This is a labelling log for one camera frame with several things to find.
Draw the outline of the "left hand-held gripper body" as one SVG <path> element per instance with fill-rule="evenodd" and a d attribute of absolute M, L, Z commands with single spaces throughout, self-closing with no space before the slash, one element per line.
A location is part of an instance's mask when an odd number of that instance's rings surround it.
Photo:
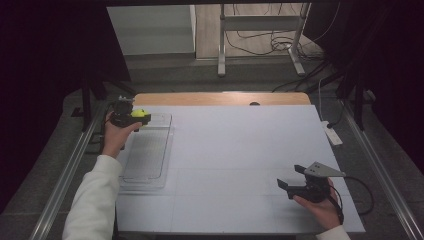
<path fill-rule="evenodd" d="M 131 115 L 133 110 L 133 99 L 119 97 L 113 104 L 113 111 L 110 115 L 110 122 L 121 128 L 128 127 L 134 123 Z"/>

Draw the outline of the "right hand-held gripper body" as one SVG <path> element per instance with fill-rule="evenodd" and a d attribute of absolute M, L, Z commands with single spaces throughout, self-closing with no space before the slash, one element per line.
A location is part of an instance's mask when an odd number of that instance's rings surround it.
<path fill-rule="evenodd" d="M 327 179 L 329 177 L 345 177 L 346 174 L 319 162 L 312 163 L 305 167 L 304 186 L 289 186 L 286 190 L 288 198 L 295 195 L 300 196 L 310 202 L 320 203 L 330 195 L 330 186 Z"/>

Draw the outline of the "clear plastic bin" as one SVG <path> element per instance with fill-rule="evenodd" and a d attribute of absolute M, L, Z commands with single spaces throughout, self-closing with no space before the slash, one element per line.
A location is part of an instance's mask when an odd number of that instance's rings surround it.
<path fill-rule="evenodd" d="M 172 147 L 172 115 L 153 113 L 151 121 L 133 132 L 118 155 L 119 177 L 125 191 L 149 191 L 165 186 Z"/>

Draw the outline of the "person's left hand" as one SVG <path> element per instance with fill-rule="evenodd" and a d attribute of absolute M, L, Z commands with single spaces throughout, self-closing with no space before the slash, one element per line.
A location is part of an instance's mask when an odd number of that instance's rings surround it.
<path fill-rule="evenodd" d="M 101 154 L 117 158 L 129 135 L 138 130 L 142 124 L 136 122 L 128 127 L 120 128 L 110 122 L 111 115 L 112 113 L 108 113 L 105 117 L 104 146 Z"/>

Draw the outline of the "person's right hand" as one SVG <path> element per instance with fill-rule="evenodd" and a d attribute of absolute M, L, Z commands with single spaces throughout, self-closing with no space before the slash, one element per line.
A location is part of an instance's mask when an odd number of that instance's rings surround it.
<path fill-rule="evenodd" d="M 335 206 L 338 203 L 338 195 L 334 190 L 332 180 L 328 178 L 327 181 L 330 186 L 330 196 L 320 203 L 310 202 L 297 195 L 293 197 L 296 203 L 306 208 L 315 217 L 324 230 L 330 230 L 342 225 L 338 208 Z"/>

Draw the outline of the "black stand leg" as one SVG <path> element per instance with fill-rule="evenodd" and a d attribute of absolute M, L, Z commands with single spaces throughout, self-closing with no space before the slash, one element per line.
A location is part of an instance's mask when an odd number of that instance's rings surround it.
<path fill-rule="evenodd" d="M 111 76 L 106 75 L 103 72 L 98 72 L 92 77 L 83 77 L 80 81 L 82 107 L 75 108 L 71 114 L 72 117 L 83 118 L 83 132 L 89 128 L 89 124 L 93 119 L 91 113 L 91 94 L 94 94 L 94 97 L 97 100 L 105 100 L 107 98 L 107 92 L 104 86 L 105 82 L 111 83 L 115 87 L 128 93 L 130 96 L 135 96 L 137 94 L 135 89 L 117 79 L 112 78 Z"/>

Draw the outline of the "white power strip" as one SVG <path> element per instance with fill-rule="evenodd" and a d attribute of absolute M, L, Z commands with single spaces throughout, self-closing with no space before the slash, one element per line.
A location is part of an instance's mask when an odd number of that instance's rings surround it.
<path fill-rule="evenodd" d="M 336 131 L 333 128 L 329 127 L 329 122 L 328 121 L 322 121 L 321 122 L 322 127 L 324 129 L 324 132 L 329 140 L 329 142 L 333 145 L 333 146 L 338 146 L 338 145 L 342 145 L 343 141 L 341 140 L 341 138 L 339 137 L 339 135 L 336 133 Z"/>

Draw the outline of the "white table sheet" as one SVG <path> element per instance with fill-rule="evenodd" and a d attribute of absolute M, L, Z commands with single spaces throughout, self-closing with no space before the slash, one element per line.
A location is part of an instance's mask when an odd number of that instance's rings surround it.
<path fill-rule="evenodd" d="M 123 232 L 301 234 L 321 227 L 277 185 L 302 185 L 296 165 L 338 166 L 312 105 L 150 106 L 172 118 L 164 187 L 122 191 Z"/>

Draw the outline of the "dark curtain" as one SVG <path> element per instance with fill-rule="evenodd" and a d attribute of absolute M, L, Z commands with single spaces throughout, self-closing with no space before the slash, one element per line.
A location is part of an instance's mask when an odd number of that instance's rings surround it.
<path fill-rule="evenodd" d="M 314 2 L 305 35 L 346 76 L 338 95 L 356 94 L 356 123 L 369 90 L 377 119 L 424 174 L 424 0 Z"/>
<path fill-rule="evenodd" d="M 82 0 L 0 0 L 0 213 L 32 169 L 84 82 L 128 81 L 106 6 Z"/>

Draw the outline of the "white cabinet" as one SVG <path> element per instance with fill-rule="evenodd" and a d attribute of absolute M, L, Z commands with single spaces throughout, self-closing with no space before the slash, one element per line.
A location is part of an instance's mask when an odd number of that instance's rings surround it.
<path fill-rule="evenodd" d="M 193 5 L 108 7 L 124 55 L 195 52 Z"/>

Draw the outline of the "aluminium rail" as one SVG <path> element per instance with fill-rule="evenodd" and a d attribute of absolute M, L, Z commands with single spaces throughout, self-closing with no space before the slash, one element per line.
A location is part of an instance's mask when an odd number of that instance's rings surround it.
<path fill-rule="evenodd" d="M 78 141 L 68 158 L 67 163 L 64 166 L 59 179 L 54 186 L 52 193 L 36 223 L 29 240 L 46 240 L 48 234 L 53 226 L 54 220 L 57 217 L 59 209 L 64 201 L 69 186 L 73 180 L 75 172 L 80 164 L 82 156 L 84 155 L 85 149 L 89 143 L 89 140 L 99 125 L 100 118 L 103 117 L 104 110 L 107 108 L 108 103 L 106 101 L 100 101 L 94 110 L 92 120 L 88 124 L 88 127 L 82 132 L 78 138 Z"/>
<path fill-rule="evenodd" d="M 343 102 L 341 104 L 344 107 L 344 117 L 349 123 L 350 128 L 353 131 L 357 141 L 363 149 L 366 159 L 369 162 L 376 178 L 378 179 L 386 197 L 388 198 L 397 218 L 400 221 L 404 231 L 406 232 L 409 240 L 424 240 L 424 230 L 418 225 L 415 215 L 406 203 L 406 200 L 402 196 L 401 192 L 395 186 L 395 183 L 391 179 L 389 172 L 381 162 L 375 148 L 369 140 L 364 130 L 361 130 L 358 124 L 354 120 L 352 108 Z"/>

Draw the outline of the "grey metal desk frame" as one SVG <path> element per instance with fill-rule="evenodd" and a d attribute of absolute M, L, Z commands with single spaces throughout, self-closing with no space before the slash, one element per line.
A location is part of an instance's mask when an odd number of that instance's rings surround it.
<path fill-rule="evenodd" d="M 299 76 L 305 76 L 306 72 L 299 60 L 298 45 L 303 32 L 310 3 L 302 4 L 298 16 L 226 16 L 224 5 L 220 5 L 220 38 L 218 54 L 218 76 L 223 77 L 226 74 L 225 57 L 225 33 L 227 31 L 294 31 L 293 42 L 290 44 L 287 52 L 291 58 L 293 66 Z"/>

